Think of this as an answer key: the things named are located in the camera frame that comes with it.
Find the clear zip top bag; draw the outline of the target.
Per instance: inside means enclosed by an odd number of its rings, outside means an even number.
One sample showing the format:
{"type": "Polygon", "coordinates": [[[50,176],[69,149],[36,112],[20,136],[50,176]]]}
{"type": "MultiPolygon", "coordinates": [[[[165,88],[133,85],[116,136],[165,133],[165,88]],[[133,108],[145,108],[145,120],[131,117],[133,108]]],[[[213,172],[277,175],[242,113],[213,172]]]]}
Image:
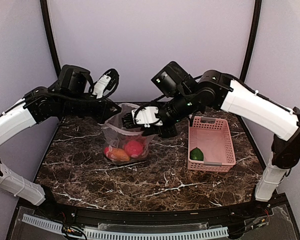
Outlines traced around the clear zip top bag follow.
{"type": "Polygon", "coordinates": [[[105,137],[105,143],[103,146],[103,158],[113,165],[125,165],[144,161],[146,160],[149,153],[150,142],[154,139],[155,136],[142,136],[143,132],[140,128],[127,129],[123,127],[122,117],[132,110],[136,110],[139,106],[132,103],[120,103],[119,106],[121,107],[121,112],[109,118],[101,126],[102,132],[105,137]],[[138,158],[130,157],[130,161],[120,162],[111,160],[104,155],[105,147],[112,146],[113,148],[124,149],[124,145],[129,141],[138,141],[143,144],[143,153],[138,158]]]}

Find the pink perforated plastic basket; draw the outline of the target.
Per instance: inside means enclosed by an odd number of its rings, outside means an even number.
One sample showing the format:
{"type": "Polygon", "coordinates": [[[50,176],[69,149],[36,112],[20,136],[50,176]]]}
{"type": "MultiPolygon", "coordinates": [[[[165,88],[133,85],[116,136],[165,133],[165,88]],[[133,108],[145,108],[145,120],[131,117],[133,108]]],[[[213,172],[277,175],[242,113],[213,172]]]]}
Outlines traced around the pink perforated plastic basket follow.
{"type": "Polygon", "coordinates": [[[222,118],[195,116],[188,127],[187,169],[227,173],[236,164],[228,121],[222,118]],[[191,159],[191,151],[199,149],[203,160],[191,159]]]}

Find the orange yellow mango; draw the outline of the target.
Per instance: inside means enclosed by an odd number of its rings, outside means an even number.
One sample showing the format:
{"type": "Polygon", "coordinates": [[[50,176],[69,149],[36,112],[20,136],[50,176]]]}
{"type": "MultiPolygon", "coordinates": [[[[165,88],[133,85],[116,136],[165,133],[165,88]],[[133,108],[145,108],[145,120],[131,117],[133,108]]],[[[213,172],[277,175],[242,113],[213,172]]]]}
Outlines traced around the orange yellow mango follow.
{"type": "Polygon", "coordinates": [[[108,157],[113,161],[118,162],[129,162],[130,157],[128,154],[121,148],[113,148],[109,151],[108,157]]]}

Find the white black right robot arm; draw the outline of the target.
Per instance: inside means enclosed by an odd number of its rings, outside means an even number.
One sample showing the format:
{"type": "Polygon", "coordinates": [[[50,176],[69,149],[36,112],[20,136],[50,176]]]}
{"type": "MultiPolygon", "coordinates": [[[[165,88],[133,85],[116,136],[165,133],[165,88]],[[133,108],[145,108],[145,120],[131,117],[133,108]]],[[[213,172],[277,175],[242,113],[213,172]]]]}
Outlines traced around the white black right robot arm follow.
{"type": "Polygon", "coordinates": [[[150,134],[173,137],[179,120],[208,107],[241,116],[273,133],[270,162],[256,185],[255,198],[245,205],[245,213],[256,217],[300,160],[300,110],[272,101],[228,73],[208,70],[196,80],[175,61],[152,82],[169,101],[162,106],[152,101],[135,114],[134,121],[150,128],[150,134]]]}

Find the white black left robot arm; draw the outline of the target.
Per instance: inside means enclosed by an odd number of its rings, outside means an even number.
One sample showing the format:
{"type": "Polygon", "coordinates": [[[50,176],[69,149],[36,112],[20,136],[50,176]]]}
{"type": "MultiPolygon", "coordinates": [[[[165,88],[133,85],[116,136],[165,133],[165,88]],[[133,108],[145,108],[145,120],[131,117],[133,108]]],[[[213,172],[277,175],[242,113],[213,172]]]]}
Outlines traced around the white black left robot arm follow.
{"type": "MultiPolygon", "coordinates": [[[[89,70],[64,65],[58,79],[49,87],[40,86],[26,93],[12,107],[0,115],[0,146],[20,132],[56,117],[90,117],[97,123],[121,111],[109,97],[119,85],[119,73],[107,70],[93,81],[89,70]]],[[[48,187],[33,183],[9,169],[0,159],[0,188],[15,197],[22,198],[50,218],[57,218],[60,206],[54,202],[48,187]]]]}

